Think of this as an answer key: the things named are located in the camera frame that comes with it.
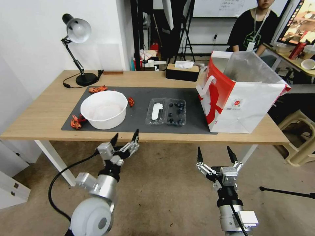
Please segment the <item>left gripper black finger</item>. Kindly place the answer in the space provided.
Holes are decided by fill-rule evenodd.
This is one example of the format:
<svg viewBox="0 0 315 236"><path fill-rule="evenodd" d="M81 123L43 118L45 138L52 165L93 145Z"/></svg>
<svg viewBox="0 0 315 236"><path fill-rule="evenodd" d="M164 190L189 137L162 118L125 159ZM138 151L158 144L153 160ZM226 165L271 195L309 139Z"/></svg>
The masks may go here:
<svg viewBox="0 0 315 236"><path fill-rule="evenodd" d="M128 142L120 149L120 158L127 159L132 156L139 148L139 129L136 129L131 142Z"/></svg>
<svg viewBox="0 0 315 236"><path fill-rule="evenodd" d="M110 140L110 150L118 150L118 147L116 146L118 140L118 133L115 134L115 136Z"/></svg>

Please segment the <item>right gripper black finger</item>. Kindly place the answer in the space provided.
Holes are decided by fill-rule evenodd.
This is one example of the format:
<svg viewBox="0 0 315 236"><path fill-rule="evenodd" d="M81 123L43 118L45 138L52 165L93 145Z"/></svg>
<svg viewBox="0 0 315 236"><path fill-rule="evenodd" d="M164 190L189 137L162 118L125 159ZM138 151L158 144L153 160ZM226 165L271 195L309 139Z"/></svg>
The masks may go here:
<svg viewBox="0 0 315 236"><path fill-rule="evenodd" d="M203 162L203 156L200 147L197 151L196 168L210 181L215 181L215 171Z"/></svg>
<svg viewBox="0 0 315 236"><path fill-rule="evenodd" d="M243 167L243 162L238 161L236 154L232 151L232 149L229 146L227 146L227 151L228 151L230 161L233 164L233 167L235 168L237 172L239 172Z"/></svg>

